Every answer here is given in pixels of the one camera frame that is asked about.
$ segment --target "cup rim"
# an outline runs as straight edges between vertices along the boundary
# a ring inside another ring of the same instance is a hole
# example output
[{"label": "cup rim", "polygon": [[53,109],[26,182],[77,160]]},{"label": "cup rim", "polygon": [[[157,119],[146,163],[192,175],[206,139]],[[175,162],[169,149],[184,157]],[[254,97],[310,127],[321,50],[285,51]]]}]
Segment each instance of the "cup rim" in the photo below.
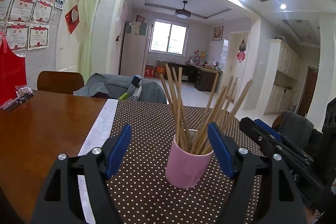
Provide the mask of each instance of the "cup rim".
[{"label": "cup rim", "polygon": [[191,155],[191,156],[205,157],[205,156],[209,156],[210,154],[213,154],[213,153],[214,153],[213,150],[212,150],[211,152],[209,152],[209,153],[207,153],[207,154],[205,154],[205,155],[195,155],[195,154],[191,154],[191,153],[189,153],[189,152],[187,152],[187,151],[184,151],[181,147],[179,147],[179,145],[177,144],[175,138],[176,138],[176,134],[174,135],[173,143],[176,144],[177,148],[178,148],[180,151],[182,151],[182,152],[184,152],[184,153],[186,153],[186,154],[189,154],[189,155]]}]

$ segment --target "metal bolt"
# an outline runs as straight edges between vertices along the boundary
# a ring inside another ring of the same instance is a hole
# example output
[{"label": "metal bolt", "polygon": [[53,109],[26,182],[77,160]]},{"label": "metal bolt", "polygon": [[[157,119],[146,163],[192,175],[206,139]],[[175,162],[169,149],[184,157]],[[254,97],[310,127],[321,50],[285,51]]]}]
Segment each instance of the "metal bolt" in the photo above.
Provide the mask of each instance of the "metal bolt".
[{"label": "metal bolt", "polygon": [[101,153],[101,148],[100,147],[93,148],[92,153],[95,155],[99,155]]},{"label": "metal bolt", "polygon": [[242,155],[246,155],[249,151],[245,147],[241,147],[238,149],[238,152]]},{"label": "metal bolt", "polygon": [[58,158],[59,160],[65,160],[65,159],[67,158],[67,155],[64,154],[64,153],[61,153],[61,154],[58,155],[57,158]]},{"label": "metal bolt", "polygon": [[281,155],[279,155],[279,154],[274,154],[274,155],[273,155],[273,159],[279,161],[279,160],[282,159],[282,157],[281,157]]}]

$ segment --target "ceiling lamp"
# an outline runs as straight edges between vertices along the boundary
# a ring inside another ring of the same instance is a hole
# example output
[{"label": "ceiling lamp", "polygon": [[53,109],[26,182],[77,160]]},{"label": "ceiling lamp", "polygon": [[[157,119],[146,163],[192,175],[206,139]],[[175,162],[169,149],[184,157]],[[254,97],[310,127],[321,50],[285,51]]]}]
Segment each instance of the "ceiling lamp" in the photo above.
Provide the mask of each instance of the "ceiling lamp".
[{"label": "ceiling lamp", "polygon": [[188,3],[186,0],[183,1],[183,9],[177,9],[175,11],[175,15],[177,15],[179,18],[189,18],[191,17],[191,12],[184,9],[185,5]]}]

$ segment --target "red box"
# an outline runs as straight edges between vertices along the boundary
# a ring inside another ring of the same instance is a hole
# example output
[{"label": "red box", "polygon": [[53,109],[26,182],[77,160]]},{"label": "red box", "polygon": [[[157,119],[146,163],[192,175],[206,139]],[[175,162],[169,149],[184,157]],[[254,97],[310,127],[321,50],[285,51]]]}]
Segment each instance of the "red box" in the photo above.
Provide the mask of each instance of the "red box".
[{"label": "red box", "polygon": [[145,77],[154,77],[154,66],[146,65]]},{"label": "red box", "polygon": [[163,77],[165,77],[165,74],[166,74],[166,68],[162,67],[155,68],[155,74],[154,74],[155,78],[160,78],[160,75],[163,75]]}]

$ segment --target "cup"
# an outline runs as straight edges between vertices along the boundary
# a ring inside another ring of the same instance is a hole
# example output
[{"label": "cup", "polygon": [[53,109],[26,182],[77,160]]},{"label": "cup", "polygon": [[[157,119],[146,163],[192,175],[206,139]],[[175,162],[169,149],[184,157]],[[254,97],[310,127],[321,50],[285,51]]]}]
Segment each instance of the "cup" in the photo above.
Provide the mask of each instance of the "cup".
[{"label": "cup", "polygon": [[166,167],[166,179],[175,187],[192,188],[201,179],[212,156],[213,151],[206,155],[194,155],[184,151],[177,145],[174,136]]}]

